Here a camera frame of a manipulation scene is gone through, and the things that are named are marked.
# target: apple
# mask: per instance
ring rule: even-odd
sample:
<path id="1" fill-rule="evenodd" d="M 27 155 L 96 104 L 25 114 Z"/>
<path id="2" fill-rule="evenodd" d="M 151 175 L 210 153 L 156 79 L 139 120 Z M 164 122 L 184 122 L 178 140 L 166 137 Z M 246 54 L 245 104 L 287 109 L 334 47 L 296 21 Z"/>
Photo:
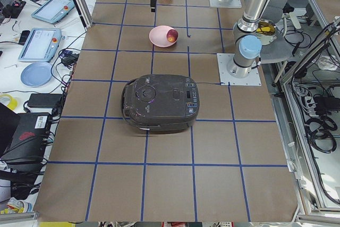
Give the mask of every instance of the apple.
<path id="1" fill-rule="evenodd" d="M 178 37 L 179 37 L 179 33 L 177 32 L 177 30 L 174 30 L 174 29 L 169 30 L 168 33 L 166 34 L 166 39 L 170 43 L 176 42 Z"/>

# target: yellow tape roll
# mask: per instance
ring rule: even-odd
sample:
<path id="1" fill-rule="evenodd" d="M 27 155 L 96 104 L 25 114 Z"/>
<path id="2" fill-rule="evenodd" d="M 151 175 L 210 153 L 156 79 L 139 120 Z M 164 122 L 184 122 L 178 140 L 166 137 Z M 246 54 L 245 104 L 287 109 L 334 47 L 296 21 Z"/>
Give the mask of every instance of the yellow tape roll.
<path id="1" fill-rule="evenodd" d="M 10 110 L 14 110 L 18 105 L 18 102 L 9 94 L 0 95 L 0 103 L 7 106 Z"/>

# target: pink bowl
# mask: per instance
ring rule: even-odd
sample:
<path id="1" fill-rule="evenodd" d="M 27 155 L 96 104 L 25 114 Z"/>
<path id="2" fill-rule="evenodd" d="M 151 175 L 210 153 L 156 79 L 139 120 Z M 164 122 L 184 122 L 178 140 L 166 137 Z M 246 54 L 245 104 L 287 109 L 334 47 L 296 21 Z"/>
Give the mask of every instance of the pink bowl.
<path id="1" fill-rule="evenodd" d="M 149 39 L 151 41 L 151 43 L 153 43 L 154 45 L 158 46 L 158 47 L 169 47 L 172 46 L 174 43 L 177 42 L 169 42 L 166 39 L 166 34 L 168 33 L 169 30 L 173 29 L 170 26 L 157 26 L 155 28 L 153 28 L 150 33 L 149 33 Z"/>

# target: blue joint cap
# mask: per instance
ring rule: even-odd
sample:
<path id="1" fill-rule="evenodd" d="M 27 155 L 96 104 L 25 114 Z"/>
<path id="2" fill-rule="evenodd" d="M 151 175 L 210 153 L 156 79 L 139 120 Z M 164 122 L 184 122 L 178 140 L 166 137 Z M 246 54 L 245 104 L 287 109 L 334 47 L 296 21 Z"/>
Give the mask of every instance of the blue joint cap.
<path id="1" fill-rule="evenodd" d="M 259 56 L 262 43 L 256 36 L 248 35 L 241 39 L 239 49 L 243 57 L 252 60 Z"/>

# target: white mounting plate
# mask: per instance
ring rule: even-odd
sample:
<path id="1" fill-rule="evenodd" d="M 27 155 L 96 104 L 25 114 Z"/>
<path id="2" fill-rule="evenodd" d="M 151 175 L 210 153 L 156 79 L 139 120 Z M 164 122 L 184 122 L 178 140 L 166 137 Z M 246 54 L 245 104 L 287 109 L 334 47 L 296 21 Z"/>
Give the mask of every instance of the white mounting plate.
<path id="1" fill-rule="evenodd" d="M 231 0 L 230 2 L 221 2 L 218 0 L 209 0 L 210 7 L 222 7 L 222 8 L 242 8 L 241 0 Z"/>
<path id="2" fill-rule="evenodd" d="M 218 53 L 218 71 L 220 82 L 222 85 L 243 85 L 243 86 L 261 86 L 261 79 L 258 69 L 252 69 L 249 75 L 245 78 L 236 78 L 227 71 L 227 63 L 234 57 L 235 54 Z"/>

